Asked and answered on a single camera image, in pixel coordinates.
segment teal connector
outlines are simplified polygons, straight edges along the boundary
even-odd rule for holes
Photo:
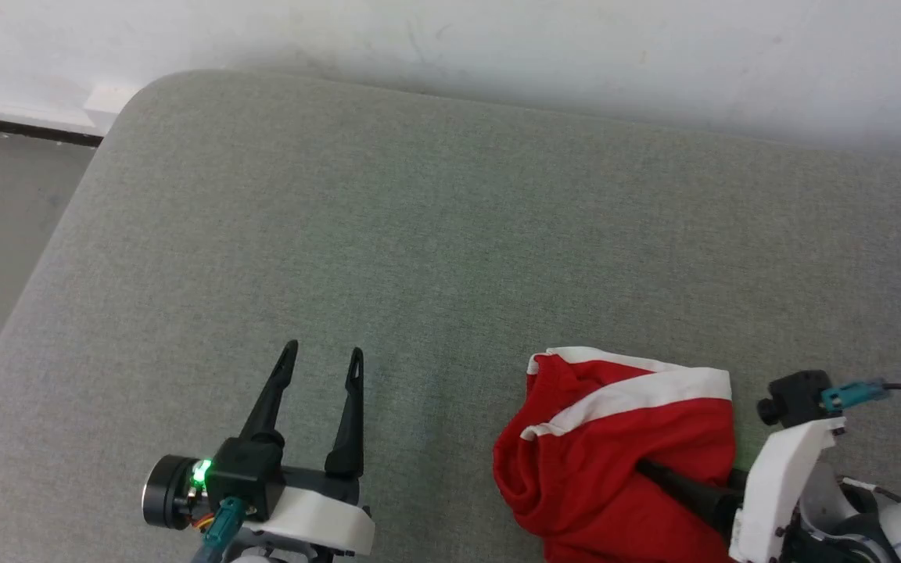
[[[203,545],[223,552],[232,545],[235,535],[242,529],[242,521],[246,520],[246,503],[237,497],[228,497],[221,502],[214,521],[207,533],[203,535]]]
[[[882,387],[883,384],[883,380],[851,382],[843,387],[826,389],[822,392],[823,407],[827,413],[838,413],[868,400],[888,399],[889,392]]]

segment green led light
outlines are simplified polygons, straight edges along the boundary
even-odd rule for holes
[[[196,468],[193,469],[193,482],[202,485],[203,480],[207,478],[207,470],[210,469],[210,460],[203,460]]]

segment red fabric with white stripe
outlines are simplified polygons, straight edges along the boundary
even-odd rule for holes
[[[526,391],[493,472],[548,562],[730,561],[711,528],[634,471],[650,457],[725,485],[735,457],[728,373],[574,346],[533,356]]]

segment black baseboard strip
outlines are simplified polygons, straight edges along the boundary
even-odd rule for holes
[[[0,121],[0,133],[22,135],[25,138],[53,140],[54,142],[80,144],[82,146],[99,146],[99,143],[103,140],[103,138],[96,135],[58,131],[58,129],[49,129],[36,125],[12,124],[9,121]]]

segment red garment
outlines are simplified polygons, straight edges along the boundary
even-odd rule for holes
[[[723,563],[718,534],[634,468],[723,486],[735,454],[726,371],[575,346],[530,359],[493,474],[550,563]]]

